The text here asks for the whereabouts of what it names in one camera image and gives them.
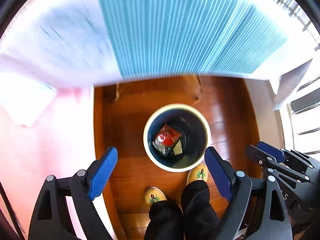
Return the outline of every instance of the blue pleated shade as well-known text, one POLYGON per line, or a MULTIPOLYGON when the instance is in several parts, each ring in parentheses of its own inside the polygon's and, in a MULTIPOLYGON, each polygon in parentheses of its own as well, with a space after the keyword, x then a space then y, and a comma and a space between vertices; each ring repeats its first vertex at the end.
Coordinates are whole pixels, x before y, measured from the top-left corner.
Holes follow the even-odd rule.
POLYGON ((99 0, 123 78, 246 75, 286 40, 248 0, 99 0))

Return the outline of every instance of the screw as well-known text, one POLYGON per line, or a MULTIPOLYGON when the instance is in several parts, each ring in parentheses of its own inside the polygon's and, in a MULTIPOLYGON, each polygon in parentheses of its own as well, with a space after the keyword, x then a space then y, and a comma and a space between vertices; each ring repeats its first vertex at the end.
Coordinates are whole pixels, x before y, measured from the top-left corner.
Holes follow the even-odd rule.
POLYGON ((270 180, 271 182, 275 182, 276 178, 274 176, 268 176, 268 180, 270 180))
POLYGON ((77 175, 78 175, 79 177, 84 176, 84 175, 85 175, 85 170, 79 170, 79 171, 77 172, 77 175))
POLYGON ((237 171, 237 172, 236 172, 236 175, 237 175, 238 177, 243 178, 245 174, 244 174, 243 171, 237 171))
POLYGON ((49 176, 46 178, 47 181, 51 181, 51 180, 53 180, 53 179, 54 179, 54 176, 53 176, 53 175, 49 175, 49 176))

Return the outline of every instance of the plastic wrapper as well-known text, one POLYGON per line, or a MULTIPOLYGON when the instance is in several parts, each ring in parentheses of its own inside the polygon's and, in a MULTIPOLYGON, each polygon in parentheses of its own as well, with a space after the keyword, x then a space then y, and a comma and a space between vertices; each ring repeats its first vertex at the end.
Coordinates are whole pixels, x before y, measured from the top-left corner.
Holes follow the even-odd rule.
POLYGON ((173 150, 174 146, 177 144, 180 138, 181 133, 165 124, 155 136, 152 145, 162 156, 167 157, 167 155, 173 150))

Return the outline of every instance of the leg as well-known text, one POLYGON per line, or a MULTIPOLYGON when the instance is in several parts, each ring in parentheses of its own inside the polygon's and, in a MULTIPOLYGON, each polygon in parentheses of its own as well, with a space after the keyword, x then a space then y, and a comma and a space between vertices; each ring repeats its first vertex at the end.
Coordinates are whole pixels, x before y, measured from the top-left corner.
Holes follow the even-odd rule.
POLYGON ((149 188, 145 194, 150 205, 150 223, 144 240, 183 240, 183 215, 177 204, 166 200, 157 188, 149 188))
POLYGON ((195 167, 199 180, 188 180, 189 184, 181 195, 181 206, 184 215, 184 233, 186 240, 208 240, 220 222, 216 212, 209 203, 210 192, 206 183, 208 170, 205 165, 195 167))

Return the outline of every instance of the pink wall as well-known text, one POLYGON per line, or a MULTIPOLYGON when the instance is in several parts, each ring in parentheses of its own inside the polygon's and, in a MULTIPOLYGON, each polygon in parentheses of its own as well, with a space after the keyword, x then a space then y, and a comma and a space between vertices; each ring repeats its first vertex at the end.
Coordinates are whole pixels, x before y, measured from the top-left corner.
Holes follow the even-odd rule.
MULTIPOLYGON (((90 88, 58 91, 31 128, 16 125, 0 106, 0 181, 26 234, 46 176, 72 176, 94 159, 90 88)), ((76 217, 74 210, 70 213, 76 217)), ((85 239, 76 220, 74 227, 85 239)))

